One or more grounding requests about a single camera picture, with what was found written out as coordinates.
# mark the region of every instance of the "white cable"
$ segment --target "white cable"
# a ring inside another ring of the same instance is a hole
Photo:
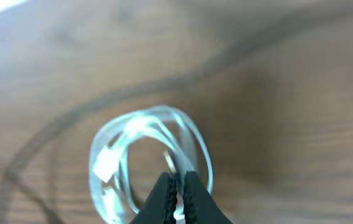
[[[165,123],[174,123],[180,131],[177,139]],[[97,132],[90,149],[89,185],[93,204],[107,223],[116,220],[117,208],[105,202],[109,197],[119,198],[114,194],[124,193],[128,205],[134,213],[139,209],[135,205],[128,176],[128,146],[138,139],[149,137],[164,143],[176,158],[181,173],[195,168],[195,142],[198,141],[208,168],[207,190],[212,192],[213,172],[207,146],[194,122],[185,112],[170,106],[155,106],[146,110],[137,110],[119,116],[106,123]],[[113,177],[116,189],[103,189],[102,183]],[[176,208],[176,220],[184,218],[183,207]]]

